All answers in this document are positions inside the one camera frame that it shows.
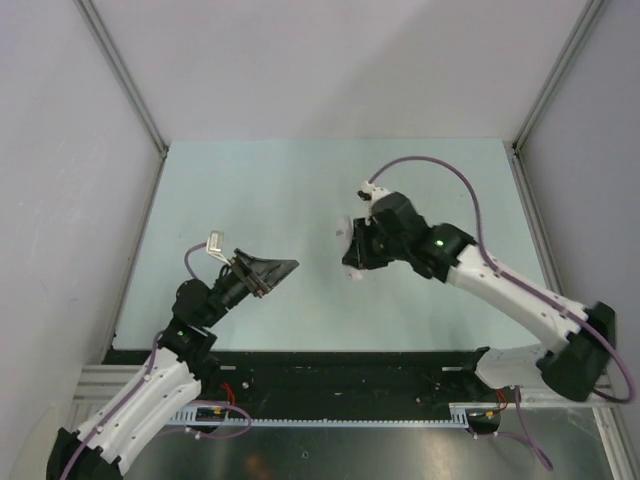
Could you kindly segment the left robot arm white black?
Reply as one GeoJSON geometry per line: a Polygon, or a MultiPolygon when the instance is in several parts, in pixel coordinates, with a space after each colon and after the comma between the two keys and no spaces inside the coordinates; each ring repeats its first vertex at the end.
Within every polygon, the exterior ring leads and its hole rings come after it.
{"type": "Polygon", "coordinates": [[[176,291],[169,324],[157,333],[140,370],[73,431],[59,429],[48,479],[122,479],[171,417],[221,387],[211,327],[249,296],[262,298],[288,277],[296,260],[263,259],[235,250],[212,285],[198,278],[176,291]]]}

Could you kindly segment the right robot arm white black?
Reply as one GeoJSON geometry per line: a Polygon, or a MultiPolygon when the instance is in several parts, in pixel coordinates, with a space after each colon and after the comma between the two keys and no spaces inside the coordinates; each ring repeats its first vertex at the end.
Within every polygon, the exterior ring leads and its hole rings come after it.
{"type": "Polygon", "coordinates": [[[574,402],[595,394],[615,346],[616,314],[610,306],[587,307],[539,287],[483,254],[479,241],[463,230],[428,225],[401,193],[376,187],[361,196],[367,216],[345,217],[336,229],[350,278],[402,261],[425,279],[487,302],[536,338],[525,347],[478,349],[472,369],[461,376],[469,399],[484,401],[512,385],[546,386],[574,402]]]}

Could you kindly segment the white remote control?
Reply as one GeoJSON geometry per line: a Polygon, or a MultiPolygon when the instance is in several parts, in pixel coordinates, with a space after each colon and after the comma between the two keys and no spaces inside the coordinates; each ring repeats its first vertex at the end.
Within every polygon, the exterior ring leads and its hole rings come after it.
{"type": "MultiPolygon", "coordinates": [[[[343,258],[347,254],[353,239],[353,223],[349,216],[342,216],[338,219],[335,236],[341,249],[340,258],[343,258]]],[[[362,273],[356,268],[344,263],[341,263],[341,265],[350,280],[361,281],[363,279],[362,273]]]]}

